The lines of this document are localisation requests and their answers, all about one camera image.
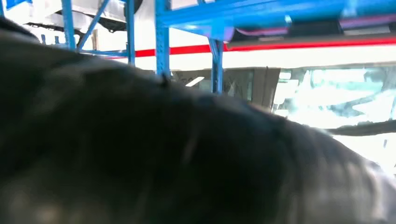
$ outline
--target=blue vertical post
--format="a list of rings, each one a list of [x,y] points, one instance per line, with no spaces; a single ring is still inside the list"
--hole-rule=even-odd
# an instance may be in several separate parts
[[[156,58],[157,75],[162,74],[170,77],[169,67],[169,27],[161,23],[161,15],[170,10],[171,0],[155,0],[156,10]]]
[[[134,27],[134,13],[135,0],[127,0],[126,2],[126,18],[127,18],[127,54],[128,63],[135,65],[135,27]]]
[[[0,17],[4,17],[4,5],[3,5],[3,0],[0,0]]]
[[[92,34],[93,29],[95,28],[96,24],[98,23],[101,15],[103,14],[107,4],[109,3],[110,0],[103,0],[102,5],[99,7],[98,12],[94,16],[94,18],[91,21],[91,24],[89,24],[88,30],[86,34],[84,34],[83,38],[81,38],[80,44],[77,47],[78,50],[82,50],[85,42],[88,40],[88,37]]]
[[[216,52],[217,57],[212,56],[212,76],[211,86],[212,92],[221,94],[223,91],[223,49],[224,44],[222,41],[214,41],[215,48],[212,52]]]
[[[45,35],[41,34],[41,41],[43,44],[47,44],[47,41],[45,40]]]
[[[59,36],[55,36],[55,44],[56,44],[56,45],[60,44]]]
[[[66,45],[70,50],[76,49],[76,40],[74,39],[73,13],[71,10],[71,0],[62,0],[62,15],[64,22],[64,36]]]

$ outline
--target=metal rack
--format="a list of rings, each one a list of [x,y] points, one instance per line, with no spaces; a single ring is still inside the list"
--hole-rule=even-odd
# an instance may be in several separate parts
[[[7,0],[8,2],[32,0]],[[82,50],[92,34],[109,0],[103,0],[81,44],[74,39],[71,0],[62,0],[66,46],[81,53],[127,57],[134,64],[134,0],[120,0],[126,4],[127,46],[126,50]],[[169,28],[176,28],[207,36],[212,52],[212,92],[221,93],[223,85],[223,41],[229,40],[239,27],[285,27],[288,18],[313,21],[323,18],[370,16],[396,12],[396,0],[217,0],[171,10],[171,0],[155,1],[156,67],[157,74],[170,76]],[[0,0],[0,16],[4,15]]]
[[[12,2],[14,4],[21,3],[29,0],[19,0],[18,2]],[[74,39],[74,26],[72,17],[72,6],[71,0],[62,0],[62,15],[64,19],[64,35],[66,39],[66,47],[70,50],[93,54],[93,55],[103,55],[103,56],[119,56],[127,57],[130,64],[135,64],[135,48],[134,48],[134,0],[120,0],[126,4],[126,22],[127,22],[127,46],[126,50],[115,50],[115,51],[98,51],[98,50],[82,50],[85,42],[88,40],[89,36],[92,34],[96,24],[98,23],[101,15],[103,14],[107,4],[110,0],[103,0],[98,12],[94,16],[88,31],[83,36],[81,44],[76,45]],[[0,16],[4,16],[4,5],[3,1],[0,0]]]

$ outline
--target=glass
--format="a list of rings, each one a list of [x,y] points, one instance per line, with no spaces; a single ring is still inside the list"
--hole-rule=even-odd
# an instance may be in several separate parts
[[[364,65],[282,70],[273,112],[318,128],[395,119],[396,66]],[[352,150],[395,171],[396,133],[334,136]]]
[[[252,100],[254,69],[227,69],[223,74],[223,93],[244,100]],[[172,80],[191,88],[211,92],[211,71],[172,71]]]

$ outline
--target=blue metal frame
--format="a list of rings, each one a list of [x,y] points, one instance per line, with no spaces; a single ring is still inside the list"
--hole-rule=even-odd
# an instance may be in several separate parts
[[[169,67],[169,27],[161,21],[161,16],[171,9],[171,0],[155,0],[156,13],[156,60],[157,75],[162,74],[170,77]]]
[[[62,0],[62,15],[64,19],[64,33],[66,38],[66,47],[71,50],[78,50],[81,53],[103,56],[119,56],[127,57],[130,64],[135,63],[135,47],[134,47],[134,0],[120,0],[126,4],[126,19],[127,19],[127,49],[113,50],[113,51],[99,51],[99,50],[82,50],[84,44],[92,34],[96,24],[103,14],[106,6],[110,0],[103,0],[102,5],[98,9],[91,24],[88,27],[87,33],[82,37],[79,46],[76,46],[74,39],[73,15],[71,9],[71,0]]]
[[[128,57],[128,63],[135,65],[135,32],[134,32],[135,0],[127,0],[126,7],[127,7],[127,11],[126,11],[127,57]]]
[[[71,10],[71,0],[62,0],[62,15],[64,22],[64,36],[66,45],[69,49],[76,49],[76,40],[74,39],[73,13]]]
[[[98,9],[98,12],[94,16],[93,20],[91,21],[91,24],[89,24],[88,31],[86,34],[81,38],[80,45],[78,46],[78,50],[82,50],[85,42],[88,40],[89,36],[92,34],[93,29],[95,28],[96,24],[98,23],[100,16],[103,14],[107,4],[109,3],[110,0],[103,0],[102,5]]]
[[[4,5],[3,0],[0,0],[0,16],[4,17]]]
[[[205,4],[205,0],[198,0],[198,4]],[[223,91],[223,42],[208,38],[212,52],[212,93],[221,94]]]
[[[219,0],[164,12],[157,19],[166,27],[229,41],[234,27],[284,27],[286,16],[311,21],[395,12],[395,0]]]

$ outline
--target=ceiling light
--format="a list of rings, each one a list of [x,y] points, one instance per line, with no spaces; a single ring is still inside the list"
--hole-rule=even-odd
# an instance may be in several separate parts
[[[200,81],[202,81],[205,77],[197,77],[194,80],[192,80],[191,82],[189,82],[186,86],[191,87],[197,83],[199,83]]]

